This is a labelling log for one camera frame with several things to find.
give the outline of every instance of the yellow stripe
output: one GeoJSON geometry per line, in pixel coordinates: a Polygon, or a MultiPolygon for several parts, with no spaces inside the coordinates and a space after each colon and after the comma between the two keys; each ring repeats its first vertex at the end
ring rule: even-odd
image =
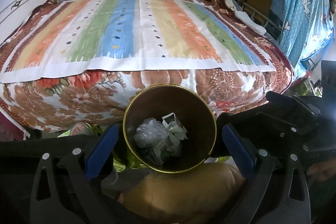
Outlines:
{"type": "Polygon", "coordinates": [[[41,42],[41,39],[48,35],[49,33],[53,33],[57,31],[57,25],[67,16],[71,15],[73,10],[75,10],[78,6],[82,5],[82,2],[88,2],[88,0],[77,0],[72,2],[67,8],[65,8],[57,17],[54,18],[43,30],[41,30],[32,40],[31,42],[22,50],[20,56],[12,70],[18,70],[26,67],[26,63],[30,58],[30,55],[36,49],[38,44],[41,42]]]}
{"type": "Polygon", "coordinates": [[[168,57],[194,58],[197,56],[184,41],[176,22],[172,19],[168,8],[161,0],[149,0],[155,21],[165,40],[168,57]]]}

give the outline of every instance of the floral blanket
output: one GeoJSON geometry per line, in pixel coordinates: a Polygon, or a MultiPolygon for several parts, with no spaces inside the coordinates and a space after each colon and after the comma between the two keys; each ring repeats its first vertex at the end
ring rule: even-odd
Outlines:
{"type": "MultiPolygon", "coordinates": [[[[242,21],[224,0],[198,1],[212,6],[226,21],[234,25],[249,40],[267,53],[276,71],[240,72],[206,70],[87,70],[80,75],[57,79],[0,84],[0,105],[23,126],[45,131],[69,129],[83,121],[104,125],[120,122],[132,97],[157,84],[184,86],[199,94],[214,115],[237,113],[266,102],[269,90],[283,92],[292,80],[287,58],[264,37],[256,34],[242,21]]],[[[31,19],[0,47],[0,70],[19,42],[57,5],[52,1],[38,7],[31,19]]]]}

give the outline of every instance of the crumpled plastic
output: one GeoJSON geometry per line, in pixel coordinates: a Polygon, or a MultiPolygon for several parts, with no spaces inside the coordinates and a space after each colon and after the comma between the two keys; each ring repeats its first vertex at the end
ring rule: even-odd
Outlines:
{"type": "Polygon", "coordinates": [[[170,113],[162,117],[162,123],[154,118],[144,120],[137,128],[134,140],[144,159],[162,165],[171,156],[181,156],[181,141],[188,139],[186,133],[175,113],[170,113]]]}

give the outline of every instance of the plastic bag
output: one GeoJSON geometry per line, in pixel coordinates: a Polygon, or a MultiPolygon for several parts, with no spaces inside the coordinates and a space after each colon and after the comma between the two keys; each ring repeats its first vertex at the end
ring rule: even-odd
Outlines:
{"type": "Polygon", "coordinates": [[[151,148],[168,138],[168,130],[154,118],[144,120],[134,135],[135,144],[140,148],[151,148]]]}

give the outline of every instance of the silver screw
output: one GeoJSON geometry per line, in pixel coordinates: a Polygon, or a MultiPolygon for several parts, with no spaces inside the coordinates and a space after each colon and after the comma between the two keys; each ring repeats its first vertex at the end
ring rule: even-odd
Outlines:
{"type": "Polygon", "coordinates": [[[82,150],[80,148],[75,148],[74,150],[72,150],[72,153],[74,155],[79,155],[82,152],[82,150]]]}
{"type": "Polygon", "coordinates": [[[42,155],[42,159],[46,160],[47,158],[49,158],[49,153],[44,153],[42,155]]]}
{"type": "Polygon", "coordinates": [[[260,150],[259,150],[259,155],[260,155],[260,156],[267,156],[267,151],[264,150],[264,149],[260,149],[260,150]]]}
{"type": "Polygon", "coordinates": [[[292,160],[297,160],[297,155],[291,154],[291,159],[292,160]]]}

